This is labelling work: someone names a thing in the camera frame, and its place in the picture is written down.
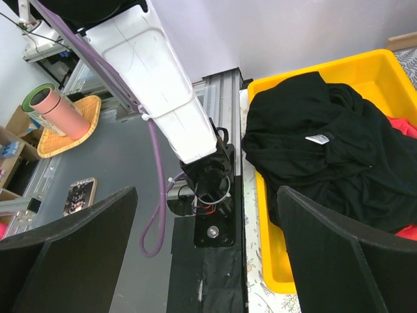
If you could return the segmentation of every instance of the wicker tray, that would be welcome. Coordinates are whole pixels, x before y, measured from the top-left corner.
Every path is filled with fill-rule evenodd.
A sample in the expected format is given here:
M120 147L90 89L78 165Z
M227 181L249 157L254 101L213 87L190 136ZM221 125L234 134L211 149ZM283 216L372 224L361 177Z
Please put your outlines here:
M90 122L89 131L78 140L73 140L68 136L60 137L48 129L45 129L42 133L42 137L39 140L38 154L41 158L50 158L54 155L58 155L64 151L72 149L81 143L83 143L97 127L98 116L100 115L100 108L102 105L102 99L98 96L87 96L74 103L83 112L84 118Z

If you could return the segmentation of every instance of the yellow plastic tray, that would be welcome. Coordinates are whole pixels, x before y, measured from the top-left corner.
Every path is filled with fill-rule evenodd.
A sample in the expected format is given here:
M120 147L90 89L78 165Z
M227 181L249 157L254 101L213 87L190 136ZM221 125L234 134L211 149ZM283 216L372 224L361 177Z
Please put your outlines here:
M417 92L394 54L388 50L374 50L255 80L248 86L249 102L257 93L274 87L286 78L313 71L319 71L328 83L349 84L385 115L407 118L417 125ZM256 173L256 185L265 283L274 292L295 293L283 233L269 221L265 181L259 173Z
M94 95L87 96L75 102L74 105L83 112L84 118L90 122L89 131L80 139L73 140L68 136L57 136L45 128L38 144L38 154L41 158L51 158L54 155L77 147L87 140L95 131L100 116L102 99Z

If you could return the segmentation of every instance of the green lid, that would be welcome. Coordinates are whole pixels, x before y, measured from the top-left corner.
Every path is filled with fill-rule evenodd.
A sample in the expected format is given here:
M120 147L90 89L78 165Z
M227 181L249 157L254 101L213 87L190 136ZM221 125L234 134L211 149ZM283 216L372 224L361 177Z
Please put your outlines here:
M33 89L25 98L25 100L23 100L22 103L22 109L23 112L33 112L34 109L31 108L30 103L32 98L39 93L41 90L45 89L45 88L51 88L52 90L55 90L55 86L52 83L44 83L43 85L40 85L39 87L36 87L35 89Z

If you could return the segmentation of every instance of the phone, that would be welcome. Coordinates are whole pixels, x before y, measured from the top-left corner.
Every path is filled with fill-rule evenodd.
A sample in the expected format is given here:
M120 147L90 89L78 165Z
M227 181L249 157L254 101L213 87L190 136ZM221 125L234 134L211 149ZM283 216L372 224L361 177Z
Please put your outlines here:
M93 204L97 180L87 178L70 185L64 206L64 216L78 212Z

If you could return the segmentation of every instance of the purple tube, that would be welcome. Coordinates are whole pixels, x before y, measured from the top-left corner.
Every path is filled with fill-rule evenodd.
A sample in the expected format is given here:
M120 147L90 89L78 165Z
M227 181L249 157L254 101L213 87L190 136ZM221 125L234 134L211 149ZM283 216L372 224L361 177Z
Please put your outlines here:
M64 21L55 13L48 10L46 7L44 7L42 4L40 4L37 0L33 0L34 3L38 5L38 9L40 13L45 16L46 18L50 19L56 27L64 34L67 39L71 42L71 44L78 49L78 51L84 56L84 58L87 60L88 63L94 68L94 70L97 72L97 74L110 86L111 89L118 92L120 96L122 96L123 100L131 105L132 108L135 108L139 105L139 101L137 101L137 98L134 96L134 94L131 92L130 88L126 85L126 83L123 81L123 79L120 77L119 73L95 51L91 46L88 45L84 40L80 39L76 35L74 35L71 30L68 28L68 26L64 23ZM119 83L120 86L122 86L122 89L117 86L111 77ZM159 253L159 251L162 248L162 245L164 243L164 237L165 237L165 219L166 219L166 211L167 211L167 195L166 192L170 191L173 187L173 185L182 177L185 176L185 174L181 173L178 174L174 181L171 182L168 187L167 191L165 190L165 178L164 178L164 169L162 167L162 158L158 143L158 138L156 136L156 129L155 124L152 119L148 120L148 128L149 132L151 134L151 140L152 140L152 146L154 149L154 155L155 155L155 161L156 161L156 168L158 172L158 184L159 184L159 190L160 190L160 201L158 206L156 207L154 213L152 214L151 219L148 221L148 224L146 225L145 229L143 230L141 234L140 239L140 248L144 256L148 258L152 258L155 255ZM156 215L160 216L159 220L159 235L158 235L158 242L152 252L147 252L145 248L145 237L146 234L154 222Z

